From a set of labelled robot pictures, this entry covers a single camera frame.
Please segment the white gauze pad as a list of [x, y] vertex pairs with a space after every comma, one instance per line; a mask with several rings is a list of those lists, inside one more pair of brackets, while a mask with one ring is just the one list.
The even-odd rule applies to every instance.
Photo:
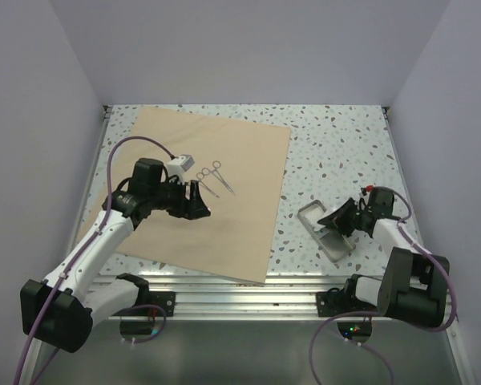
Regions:
[[317, 207], [309, 210], [305, 214], [305, 219], [312, 224], [317, 224], [317, 222], [323, 217], [323, 215], [324, 211], [320, 207]]

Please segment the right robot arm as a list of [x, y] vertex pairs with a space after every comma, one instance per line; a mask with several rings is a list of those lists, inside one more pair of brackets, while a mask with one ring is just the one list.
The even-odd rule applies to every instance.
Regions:
[[363, 232], [388, 256], [382, 278], [353, 274], [342, 288], [318, 293], [321, 316], [380, 316], [431, 331], [443, 331], [454, 321], [450, 263], [408, 232], [409, 213], [404, 217], [394, 214], [394, 202], [400, 197], [391, 188], [370, 185], [362, 188], [358, 200], [350, 198], [316, 220], [320, 228], [343, 237]]

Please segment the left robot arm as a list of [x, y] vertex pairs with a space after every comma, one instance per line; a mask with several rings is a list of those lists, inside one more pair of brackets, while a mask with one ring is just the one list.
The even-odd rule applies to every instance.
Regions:
[[29, 280], [21, 289], [27, 336], [74, 353], [92, 328], [112, 315], [166, 314], [153, 302], [148, 282], [133, 274], [120, 274], [94, 293], [89, 288], [105, 262], [152, 211], [190, 221], [210, 216], [198, 181], [184, 179], [193, 164], [190, 155], [167, 164], [150, 158], [135, 162], [132, 175], [106, 197], [94, 223], [65, 260], [42, 281]]

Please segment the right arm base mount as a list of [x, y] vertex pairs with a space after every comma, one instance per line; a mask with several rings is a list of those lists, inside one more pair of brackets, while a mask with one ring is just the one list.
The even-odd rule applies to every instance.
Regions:
[[362, 292], [356, 295], [346, 289], [332, 288], [316, 293], [317, 315], [320, 318], [333, 317], [346, 313], [361, 313], [362, 315], [380, 315], [376, 305], [378, 293]]

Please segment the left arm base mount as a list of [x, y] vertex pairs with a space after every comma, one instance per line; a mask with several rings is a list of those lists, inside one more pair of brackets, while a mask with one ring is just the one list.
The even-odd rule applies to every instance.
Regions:
[[148, 303], [162, 308], [167, 317], [174, 315], [176, 306], [176, 293], [174, 291], [150, 291]]

